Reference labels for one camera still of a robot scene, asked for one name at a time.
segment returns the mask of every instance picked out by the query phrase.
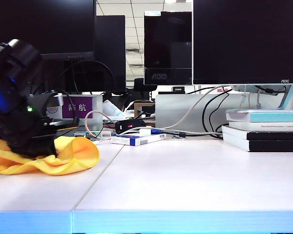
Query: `small box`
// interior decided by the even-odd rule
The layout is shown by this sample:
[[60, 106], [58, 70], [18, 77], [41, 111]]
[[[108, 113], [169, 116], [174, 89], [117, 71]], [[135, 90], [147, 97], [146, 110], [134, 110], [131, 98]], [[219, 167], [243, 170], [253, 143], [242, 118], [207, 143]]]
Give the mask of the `small box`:
[[112, 136], [111, 142], [115, 144], [138, 146], [165, 139], [166, 134], [154, 134], [148, 136], [140, 136], [139, 134], [126, 134]]

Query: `book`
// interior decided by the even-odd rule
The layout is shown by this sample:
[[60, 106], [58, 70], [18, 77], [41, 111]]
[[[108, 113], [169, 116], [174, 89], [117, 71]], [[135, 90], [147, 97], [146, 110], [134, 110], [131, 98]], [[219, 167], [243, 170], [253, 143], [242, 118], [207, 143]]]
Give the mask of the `book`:
[[229, 122], [229, 126], [246, 131], [293, 132], [293, 122]]
[[246, 140], [223, 133], [225, 142], [250, 152], [293, 152], [293, 140]]
[[293, 122], [293, 110], [227, 110], [229, 121]]
[[289, 140], [293, 139], [293, 132], [260, 132], [246, 131], [228, 126], [222, 126], [222, 132], [245, 140]]
[[147, 136], [140, 136], [139, 134], [125, 134], [112, 136], [111, 142], [115, 144], [138, 146], [165, 139], [166, 134], [154, 134]]

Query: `black adapter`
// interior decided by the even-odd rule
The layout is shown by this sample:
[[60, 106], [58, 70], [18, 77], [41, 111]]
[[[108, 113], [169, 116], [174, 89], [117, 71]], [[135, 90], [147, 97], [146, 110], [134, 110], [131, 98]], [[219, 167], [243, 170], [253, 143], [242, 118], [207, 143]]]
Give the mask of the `black adapter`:
[[117, 134], [120, 134], [132, 128], [145, 126], [146, 123], [142, 119], [121, 120], [115, 123], [115, 131]]

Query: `white desk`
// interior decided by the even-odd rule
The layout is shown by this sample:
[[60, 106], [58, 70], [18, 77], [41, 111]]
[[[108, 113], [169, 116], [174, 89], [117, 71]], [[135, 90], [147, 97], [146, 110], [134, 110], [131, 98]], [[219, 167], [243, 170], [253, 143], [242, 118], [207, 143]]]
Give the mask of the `white desk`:
[[293, 153], [219, 140], [121, 148], [100, 145], [100, 163], [73, 175], [0, 175], [0, 234], [293, 233]]
[[293, 153], [219, 140], [125, 146], [74, 217], [76, 233], [293, 233]]
[[98, 145], [99, 163], [71, 175], [0, 175], [0, 234], [72, 233], [71, 211], [122, 147]]

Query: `black book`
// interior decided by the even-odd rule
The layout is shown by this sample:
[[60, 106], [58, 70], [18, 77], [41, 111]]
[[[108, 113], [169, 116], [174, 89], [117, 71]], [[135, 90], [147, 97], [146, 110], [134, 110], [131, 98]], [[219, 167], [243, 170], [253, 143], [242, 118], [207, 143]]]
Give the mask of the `black book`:
[[293, 140], [292, 132], [247, 131], [228, 126], [222, 126], [223, 133], [245, 140]]
[[246, 140], [223, 133], [224, 141], [250, 152], [293, 152], [293, 139], [290, 140]]

